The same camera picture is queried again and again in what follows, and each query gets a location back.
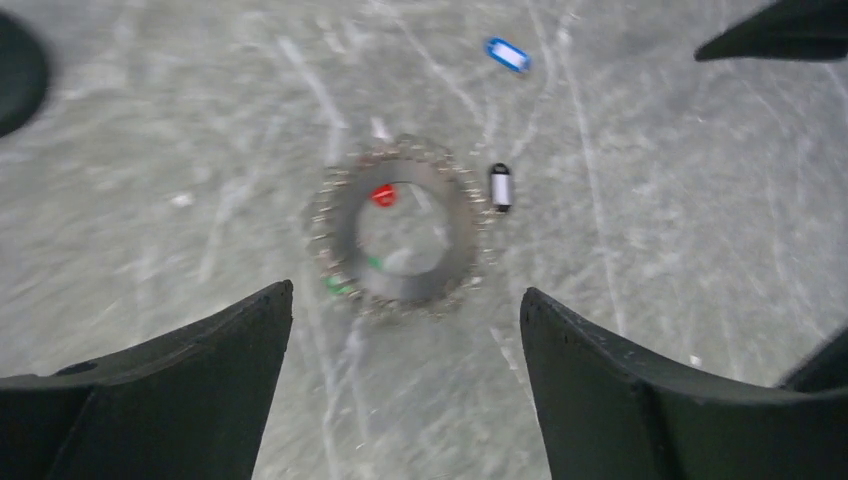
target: ice scratch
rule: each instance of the ice scratch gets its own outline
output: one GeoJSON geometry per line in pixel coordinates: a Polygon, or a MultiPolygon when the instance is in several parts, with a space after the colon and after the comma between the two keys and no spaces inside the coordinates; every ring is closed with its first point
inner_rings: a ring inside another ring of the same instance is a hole
{"type": "Polygon", "coordinates": [[[324,86],[321,79],[306,64],[306,60],[304,60],[303,55],[297,46],[295,46],[294,42],[287,37],[280,37],[277,39],[277,44],[283,53],[286,54],[292,65],[294,65],[298,73],[300,73],[300,76],[303,77],[303,80],[309,85],[309,88],[312,89],[324,114],[327,115],[327,120],[330,122],[330,132],[327,140],[327,153],[324,164],[327,166],[335,165],[339,161],[341,153],[342,130],[347,128],[347,123],[339,109],[336,108],[332,96],[327,92],[327,87],[324,86]]]}
{"type": "Polygon", "coordinates": [[[386,1],[380,2],[377,0],[370,0],[370,2],[372,7],[374,7],[374,10],[385,14],[386,16],[391,18],[392,21],[394,21],[395,25],[397,25],[398,28],[403,31],[404,36],[406,36],[406,39],[409,41],[412,47],[422,57],[424,57],[424,60],[427,62],[427,65],[430,67],[433,73],[436,74],[437,77],[442,79],[442,81],[444,81],[448,85],[450,91],[453,92],[454,95],[459,98],[463,105],[465,105],[465,108],[471,113],[471,116],[474,117],[474,122],[477,125],[483,125],[483,114],[480,112],[480,108],[477,107],[477,104],[474,102],[474,100],[471,99],[471,96],[469,96],[468,93],[466,93],[463,89],[459,88],[459,85],[450,77],[450,75],[448,75],[448,72],[445,70],[445,67],[439,65],[439,63],[433,59],[432,55],[430,55],[430,52],[428,52],[427,49],[424,48],[424,45],[415,37],[415,35],[412,34],[412,31],[409,29],[409,25],[407,25],[406,22],[403,21],[397,9],[395,9],[395,7],[393,7],[386,1]]]}
{"type": "Polygon", "coordinates": [[[312,284],[309,282],[309,276],[306,274],[303,265],[301,265],[299,273],[300,288],[303,291],[304,298],[303,308],[306,311],[306,319],[310,330],[312,330],[321,373],[323,373],[324,377],[324,389],[327,394],[327,410],[324,412],[324,417],[321,421],[321,439],[324,442],[324,453],[327,457],[330,479],[341,480],[341,465],[338,454],[336,453],[336,442],[332,430],[332,421],[340,389],[336,383],[335,369],[330,363],[330,352],[327,347],[327,339],[324,337],[324,331],[320,325],[321,319],[316,318],[314,313],[315,309],[320,307],[320,304],[312,291],[312,284]]]}
{"type": "Polygon", "coordinates": [[[595,225],[598,229],[598,241],[600,243],[604,259],[604,270],[610,292],[610,301],[612,302],[612,309],[615,313],[615,323],[618,328],[618,334],[626,337],[627,321],[624,313],[619,307],[621,302],[618,298],[618,289],[616,288],[615,273],[613,271],[612,258],[610,257],[609,242],[607,242],[606,223],[604,222],[604,210],[599,192],[600,187],[598,185],[598,174],[595,171],[595,152],[592,148],[592,140],[589,133],[589,122],[586,120],[586,114],[583,110],[583,101],[580,99],[580,85],[577,83],[577,76],[574,75],[574,69],[571,68],[569,62],[569,44],[571,37],[564,29],[559,31],[558,36],[560,39],[562,68],[565,71],[569,89],[571,90],[571,100],[574,103],[574,111],[577,116],[577,127],[580,131],[580,143],[583,146],[583,158],[586,162],[586,169],[589,172],[589,189],[592,192],[592,210],[595,214],[595,225]]]}
{"type": "Polygon", "coordinates": [[[539,13],[536,11],[536,6],[533,5],[531,0],[526,0],[526,3],[527,9],[530,11],[530,19],[533,22],[533,30],[536,31],[536,37],[539,40],[539,48],[542,50],[542,58],[545,59],[545,86],[539,96],[536,97],[536,101],[533,104],[533,111],[530,113],[530,119],[527,120],[527,128],[524,129],[524,133],[512,146],[512,151],[509,154],[511,159],[515,159],[521,155],[521,152],[527,148],[527,145],[536,136],[536,120],[538,120],[541,106],[547,103],[545,100],[548,99],[551,91],[557,84],[556,61],[550,47],[545,41],[545,29],[542,27],[541,20],[539,20],[539,13]]]}
{"type": "Polygon", "coordinates": [[[506,343],[506,340],[501,335],[501,332],[494,327],[489,327],[489,333],[492,335],[492,338],[495,340],[495,343],[498,344],[498,348],[501,350],[501,355],[503,355],[504,360],[506,360],[507,365],[509,365],[509,369],[512,370],[512,373],[515,374],[515,378],[518,379],[518,383],[521,385],[521,388],[524,389],[524,393],[527,395],[527,398],[530,399],[530,403],[535,408],[536,402],[533,401],[533,392],[530,391],[530,386],[521,379],[521,374],[518,368],[518,362],[515,360],[515,356],[509,350],[509,346],[506,343]]]}

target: black plastic part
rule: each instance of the black plastic part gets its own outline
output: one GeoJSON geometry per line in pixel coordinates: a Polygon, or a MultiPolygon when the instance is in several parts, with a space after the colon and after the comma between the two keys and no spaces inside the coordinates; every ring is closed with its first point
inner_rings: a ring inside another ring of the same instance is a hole
{"type": "Polygon", "coordinates": [[[710,375],[534,288],[521,335],[553,480],[848,478],[844,383],[801,393],[710,375]]]}
{"type": "Polygon", "coordinates": [[[23,23],[0,11],[0,137],[26,125],[50,83],[44,47],[23,23]]]}
{"type": "Polygon", "coordinates": [[[780,383],[780,388],[815,393],[848,386],[848,328],[813,353],[780,383]]]}
{"type": "Polygon", "coordinates": [[[0,478],[248,480],[292,284],[50,377],[0,379],[0,478]]]}
{"type": "Polygon", "coordinates": [[[709,41],[699,62],[734,57],[827,62],[848,56],[848,0],[781,0],[709,41]]]}

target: green key tag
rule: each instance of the green key tag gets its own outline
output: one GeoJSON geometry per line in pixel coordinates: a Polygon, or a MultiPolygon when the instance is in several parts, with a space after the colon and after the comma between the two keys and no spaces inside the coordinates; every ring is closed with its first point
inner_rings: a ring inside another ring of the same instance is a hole
{"type": "MultiPolygon", "coordinates": [[[[381,262],[379,258],[375,257],[368,257],[368,265],[371,265],[371,268],[375,268],[377,270],[381,270],[383,268],[383,262],[381,262]]],[[[339,286],[341,283],[342,279],[339,277],[324,279],[324,285],[327,286],[327,289],[330,290],[330,293],[333,295],[345,295],[353,291],[353,287],[351,286],[339,286]]]]}

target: blue key tag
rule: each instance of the blue key tag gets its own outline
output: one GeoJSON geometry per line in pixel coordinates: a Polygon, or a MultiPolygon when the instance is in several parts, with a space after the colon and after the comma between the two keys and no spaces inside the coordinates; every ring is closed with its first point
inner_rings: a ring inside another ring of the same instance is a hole
{"type": "Polygon", "coordinates": [[[530,56],[506,40],[494,37],[486,43],[486,52],[501,65],[516,73],[530,69],[530,56]]]}

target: red key tag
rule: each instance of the red key tag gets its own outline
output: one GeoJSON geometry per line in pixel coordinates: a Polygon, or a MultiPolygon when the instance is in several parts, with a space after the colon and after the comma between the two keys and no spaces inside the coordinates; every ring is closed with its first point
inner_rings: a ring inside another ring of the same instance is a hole
{"type": "Polygon", "coordinates": [[[391,207],[395,204],[395,200],[397,200],[397,194],[395,187],[391,185],[383,185],[371,194],[371,201],[381,208],[391,207]]]}

